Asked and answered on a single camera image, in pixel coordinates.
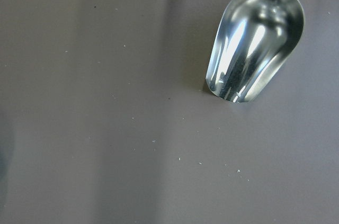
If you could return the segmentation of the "steel scoop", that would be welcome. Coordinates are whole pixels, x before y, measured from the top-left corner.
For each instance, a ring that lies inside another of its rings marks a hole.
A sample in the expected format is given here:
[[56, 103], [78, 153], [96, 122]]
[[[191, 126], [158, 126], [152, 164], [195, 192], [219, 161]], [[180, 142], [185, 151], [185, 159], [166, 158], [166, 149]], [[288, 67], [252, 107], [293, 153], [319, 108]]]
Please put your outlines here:
[[254, 100], [296, 48], [304, 25], [299, 0], [231, 0], [213, 43], [208, 89], [233, 103]]

